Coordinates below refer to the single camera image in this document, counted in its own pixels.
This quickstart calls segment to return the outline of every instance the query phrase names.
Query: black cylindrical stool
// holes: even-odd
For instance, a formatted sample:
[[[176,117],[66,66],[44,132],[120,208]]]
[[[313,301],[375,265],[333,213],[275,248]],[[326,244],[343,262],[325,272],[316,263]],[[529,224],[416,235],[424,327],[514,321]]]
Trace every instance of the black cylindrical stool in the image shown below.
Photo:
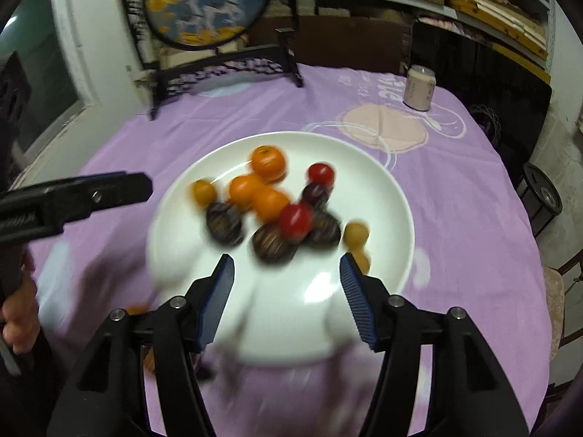
[[[563,211],[563,202],[550,179],[534,164],[524,164],[523,179],[527,187],[520,199],[536,238]]]

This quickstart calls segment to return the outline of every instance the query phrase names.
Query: window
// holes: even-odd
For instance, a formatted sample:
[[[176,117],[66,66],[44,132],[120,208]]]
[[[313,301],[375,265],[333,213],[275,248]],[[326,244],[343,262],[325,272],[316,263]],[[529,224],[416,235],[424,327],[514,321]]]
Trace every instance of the window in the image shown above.
[[[21,1],[0,34],[0,59],[14,51],[32,88],[15,147],[17,164],[28,164],[83,109],[59,45],[51,0]]]

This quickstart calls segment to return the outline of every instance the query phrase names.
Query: human hand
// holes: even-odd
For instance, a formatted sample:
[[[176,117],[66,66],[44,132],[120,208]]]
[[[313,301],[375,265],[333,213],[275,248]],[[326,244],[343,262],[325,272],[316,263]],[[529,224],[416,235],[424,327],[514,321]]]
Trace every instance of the human hand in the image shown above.
[[[4,320],[4,340],[16,354],[32,350],[40,332],[37,287],[33,280],[34,260],[26,251],[22,264],[22,284],[2,305],[0,319]]]

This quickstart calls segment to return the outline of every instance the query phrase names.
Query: finger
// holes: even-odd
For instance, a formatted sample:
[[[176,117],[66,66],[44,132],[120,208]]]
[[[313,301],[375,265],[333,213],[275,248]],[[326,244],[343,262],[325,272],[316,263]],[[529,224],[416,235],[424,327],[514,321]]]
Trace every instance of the finger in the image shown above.
[[[36,264],[34,264],[33,254],[30,252],[28,248],[24,251],[22,265],[26,270],[30,271],[31,273],[34,273],[34,271],[36,271]]]
[[[31,340],[36,340],[39,329],[39,320],[32,318],[27,322],[8,322],[4,325],[2,334],[6,343],[18,346],[20,344],[26,344]]]
[[[36,305],[37,287],[29,274],[23,274],[20,288],[2,305],[2,316],[6,322],[19,321]]]
[[[28,353],[30,350],[33,349],[34,344],[36,343],[36,340],[39,337],[39,333],[40,333],[40,323],[37,324],[34,327],[34,329],[32,329],[30,331],[30,333],[27,335],[27,338],[25,340],[14,344],[14,346],[12,347],[13,352],[16,355],[19,355],[21,353]]]

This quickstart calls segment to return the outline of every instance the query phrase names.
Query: white plate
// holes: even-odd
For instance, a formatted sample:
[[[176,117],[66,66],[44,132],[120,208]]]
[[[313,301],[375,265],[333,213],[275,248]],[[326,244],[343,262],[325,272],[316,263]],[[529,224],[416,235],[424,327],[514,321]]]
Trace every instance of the white plate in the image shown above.
[[[317,253],[300,248],[284,266],[261,264],[251,236],[259,227],[246,215],[246,239],[235,248],[209,241],[205,216],[193,205],[189,184],[215,179],[224,194],[229,181],[248,172],[250,153],[261,145],[280,147],[287,155],[287,176],[279,188],[298,198],[305,172],[314,162],[336,170],[329,209],[345,225],[362,219],[370,226],[366,251],[371,276],[399,293],[409,275],[415,246],[409,204],[395,179],[374,158],[336,138],[314,133],[267,133],[239,139],[190,166],[166,192],[148,237],[148,265],[161,300],[184,294],[193,280],[209,276],[222,253],[235,261],[235,283],[215,343],[246,363],[291,365],[330,356],[358,332],[340,286],[339,248]]]

